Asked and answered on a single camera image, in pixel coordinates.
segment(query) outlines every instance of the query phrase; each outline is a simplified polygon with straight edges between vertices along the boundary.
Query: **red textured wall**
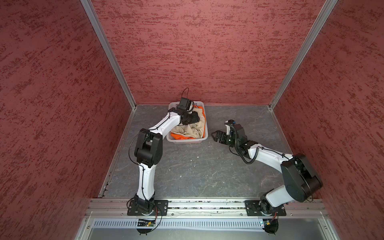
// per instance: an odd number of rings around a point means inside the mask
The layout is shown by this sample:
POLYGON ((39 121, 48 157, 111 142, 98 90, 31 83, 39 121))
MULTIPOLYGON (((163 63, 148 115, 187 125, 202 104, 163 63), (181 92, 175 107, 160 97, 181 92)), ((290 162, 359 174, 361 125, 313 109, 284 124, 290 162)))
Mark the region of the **red textured wall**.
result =
POLYGON ((0 36, 0 239, 72 240, 129 104, 80 1, 2 1, 0 36))
POLYGON ((339 0, 275 112, 342 239, 384 239, 384 2, 339 0))
POLYGON ((324 0, 93 0, 137 103, 269 104, 324 0))

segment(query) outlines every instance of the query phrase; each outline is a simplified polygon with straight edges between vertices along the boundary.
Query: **gray floor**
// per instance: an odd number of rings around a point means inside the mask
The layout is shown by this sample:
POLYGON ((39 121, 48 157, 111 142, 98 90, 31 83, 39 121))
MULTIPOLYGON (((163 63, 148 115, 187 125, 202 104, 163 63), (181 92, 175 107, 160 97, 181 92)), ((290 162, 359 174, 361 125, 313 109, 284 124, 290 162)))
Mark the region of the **gray floor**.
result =
MULTIPOLYGON (((156 197, 259 197, 283 184, 281 174, 260 162, 246 165, 228 146, 210 134, 225 131, 224 122, 240 123, 249 140, 286 152, 266 106, 205 106, 209 138, 199 144, 174 144, 164 139, 163 156, 156 167, 156 197)), ((167 106, 138 106, 127 141, 113 173, 106 197, 133 197, 139 167, 128 158, 128 147, 142 128, 150 128, 167 113, 167 106)), ((131 157, 135 161, 132 144, 131 157)))

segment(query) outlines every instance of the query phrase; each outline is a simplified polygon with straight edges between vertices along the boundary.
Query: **cloth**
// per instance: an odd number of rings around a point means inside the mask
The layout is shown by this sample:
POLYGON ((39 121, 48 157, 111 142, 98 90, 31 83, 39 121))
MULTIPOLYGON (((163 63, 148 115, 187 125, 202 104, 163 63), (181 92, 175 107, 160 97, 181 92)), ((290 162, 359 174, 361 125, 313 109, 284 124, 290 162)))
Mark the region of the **cloth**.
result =
POLYGON ((176 126, 170 131, 174 139, 195 139, 205 137, 205 113, 203 107, 195 105, 193 112, 197 112, 200 121, 188 125, 176 126))

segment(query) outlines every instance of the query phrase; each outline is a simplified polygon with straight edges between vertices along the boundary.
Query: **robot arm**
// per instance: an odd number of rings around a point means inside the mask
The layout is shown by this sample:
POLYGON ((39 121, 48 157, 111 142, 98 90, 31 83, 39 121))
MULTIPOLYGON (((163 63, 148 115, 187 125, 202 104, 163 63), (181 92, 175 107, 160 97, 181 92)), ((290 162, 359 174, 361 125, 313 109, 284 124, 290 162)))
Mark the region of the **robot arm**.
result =
POLYGON ((249 141, 242 126, 236 124, 234 120, 227 121, 225 125, 226 133, 222 131, 212 133, 214 141, 235 148, 246 164, 260 161, 277 169, 283 175, 284 185, 272 189, 260 198, 260 210, 265 215, 276 212, 276 208, 281 204, 293 200, 304 202, 323 186, 319 175, 304 155, 284 154, 266 148, 258 142, 249 141))
POLYGON ((134 202, 144 215, 150 214, 154 206, 154 176, 156 165, 163 153, 163 139, 179 124, 187 125, 199 122, 197 112, 192 112, 193 103, 187 98, 181 98, 177 108, 168 110, 167 115, 155 126, 141 129, 137 135, 135 157, 140 170, 139 189, 134 196, 134 202))

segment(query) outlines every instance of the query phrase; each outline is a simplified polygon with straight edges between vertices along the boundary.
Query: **plastic basket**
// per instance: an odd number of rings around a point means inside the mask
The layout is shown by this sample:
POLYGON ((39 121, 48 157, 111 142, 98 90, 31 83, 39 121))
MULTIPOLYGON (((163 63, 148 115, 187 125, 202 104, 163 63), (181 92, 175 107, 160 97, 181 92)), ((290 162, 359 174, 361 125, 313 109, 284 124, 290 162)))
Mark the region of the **plastic basket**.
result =
MULTIPOLYGON (((175 108, 180 102, 172 102, 168 105, 168 109, 175 108)), ((203 138, 196 138, 196 139, 174 139, 171 135, 170 132, 167 134, 167 140, 170 142, 173 142, 174 144, 186 144, 186 143, 200 143, 203 140, 208 138, 208 127, 207 127, 207 113, 205 112, 205 107, 203 102, 200 101, 194 101, 194 104, 203 107, 204 114, 205 114, 205 133, 203 138)))

